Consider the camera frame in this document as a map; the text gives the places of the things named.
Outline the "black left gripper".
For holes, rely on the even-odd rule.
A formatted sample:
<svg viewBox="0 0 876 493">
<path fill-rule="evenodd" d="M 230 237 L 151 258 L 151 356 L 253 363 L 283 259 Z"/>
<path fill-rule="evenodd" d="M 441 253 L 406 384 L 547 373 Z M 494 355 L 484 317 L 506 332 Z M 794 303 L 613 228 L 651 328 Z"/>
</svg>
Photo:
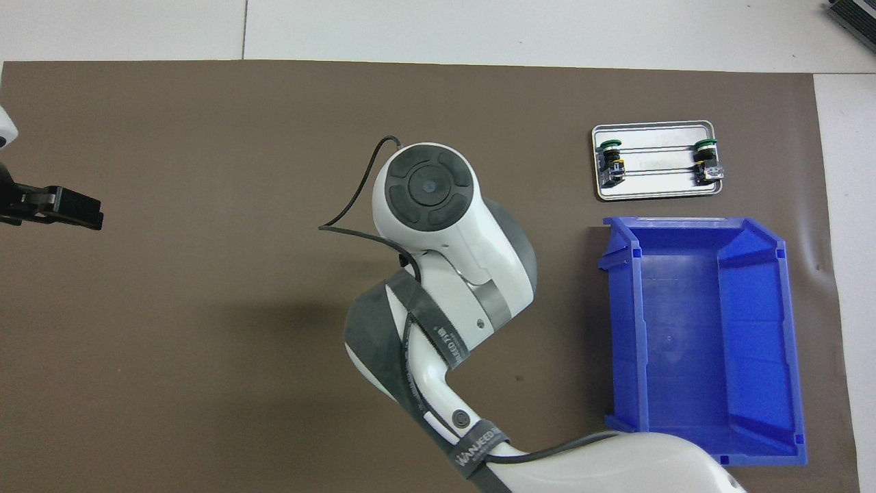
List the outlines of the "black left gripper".
<svg viewBox="0 0 876 493">
<path fill-rule="evenodd" d="M 21 227 L 24 222 L 48 224 L 54 222 L 78 225 L 91 230 L 103 228 L 101 201 L 62 186 L 46 187 L 53 196 L 46 205 L 46 216 L 38 216 L 38 206 L 28 202 L 32 194 L 43 194 L 44 188 L 17 184 L 8 168 L 1 163 L 1 222 Z"/>
</svg>

